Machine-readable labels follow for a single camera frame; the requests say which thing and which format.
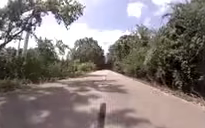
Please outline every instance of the paved road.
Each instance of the paved road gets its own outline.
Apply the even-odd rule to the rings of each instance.
[[[102,102],[105,128],[205,128],[205,109],[108,70],[0,95],[5,128],[94,128]]]

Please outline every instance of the green foliage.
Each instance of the green foliage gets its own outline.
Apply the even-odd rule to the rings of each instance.
[[[98,69],[104,66],[104,51],[93,38],[77,40],[69,56],[71,60],[79,60],[81,63],[92,62]]]
[[[109,49],[113,69],[205,97],[205,0],[173,4],[154,32],[136,26]]]
[[[0,8],[0,51],[11,41],[22,38],[23,32],[34,35],[45,15],[53,14],[59,24],[68,28],[83,14],[83,9],[74,0],[9,0]]]
[[[77,70],[81,72],[89,72],[96,69],[96,65],[91,62],[81,63],[78,65]]]
[[[22,88],[20,80],[0,80],[0,92],[14,91]]]

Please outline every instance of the tree branch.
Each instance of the tree branch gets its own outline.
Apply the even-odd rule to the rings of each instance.
[[[9,42],[11,42],[16,36],[18,36],[19,34],[21,34],[24,31],[24,29],[20,30],[19,32],[17,32],[16,34],[8,37],[8,40],[6,40],[4,43],[2,43],[0,45],[0,49],[2,49],[3,47],[5,47]]]

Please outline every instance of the bush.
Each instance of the bush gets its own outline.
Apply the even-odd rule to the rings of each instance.
[[[20,80],[0,80],[0,92],[14,91],[22,86]]]
[[[77,71],[81,71],[81,72],[89,72],[95,69],[96,69],[96,65],[91,62],[81,63],[77,67]]]

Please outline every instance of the sky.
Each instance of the sky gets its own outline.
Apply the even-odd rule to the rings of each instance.
[[[84,14],[67,30],[64,25],[58,25],[52,15],[43,18],[41,27],[36,29],[38,37],[52,40],[62,40],[70,47],[77,39],[93,37],[99,45],[108,51],[118,38],[130,34],[136,24],[144,24],[149,28],[159,28],[165,22],[162,15],[170,11],[169,3],[183,0],[77,0],[86,6]],[[7,0],[0,0],[0,7]],[[14,42],[8,46],[17,47]],[[29,48],[35,47],[33,38]]]

